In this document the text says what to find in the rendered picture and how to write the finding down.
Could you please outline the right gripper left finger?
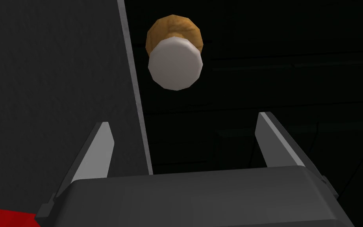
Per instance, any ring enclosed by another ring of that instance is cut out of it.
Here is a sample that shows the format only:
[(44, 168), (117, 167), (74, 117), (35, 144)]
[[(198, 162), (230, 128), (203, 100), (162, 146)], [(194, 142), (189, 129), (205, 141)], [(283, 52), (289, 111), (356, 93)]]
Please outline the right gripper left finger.
[(59, 197), (76, 180), (106, 178), (114, 144), (109, 123), (97, 122), (69, 167), (55, 197)]

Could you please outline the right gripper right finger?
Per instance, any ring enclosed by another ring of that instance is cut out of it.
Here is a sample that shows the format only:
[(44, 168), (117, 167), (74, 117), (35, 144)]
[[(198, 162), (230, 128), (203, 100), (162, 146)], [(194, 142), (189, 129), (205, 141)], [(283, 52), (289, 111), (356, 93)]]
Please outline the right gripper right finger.
[(258, 114), (255, 137), (267, 167), (304, 166), (323, 180), (317, 167), (271, 112)]

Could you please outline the white and brown door knob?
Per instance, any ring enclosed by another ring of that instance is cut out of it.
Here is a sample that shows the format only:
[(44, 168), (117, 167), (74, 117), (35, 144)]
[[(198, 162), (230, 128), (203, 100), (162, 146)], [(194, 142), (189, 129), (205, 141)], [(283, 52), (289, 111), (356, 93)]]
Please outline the white and brown door knob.
[(156, 20), (145, 43), (153, 81), (172, 91), (193, 85), (203, 67), (202, 48), (200, 29), (191, 19), (169, 15)]

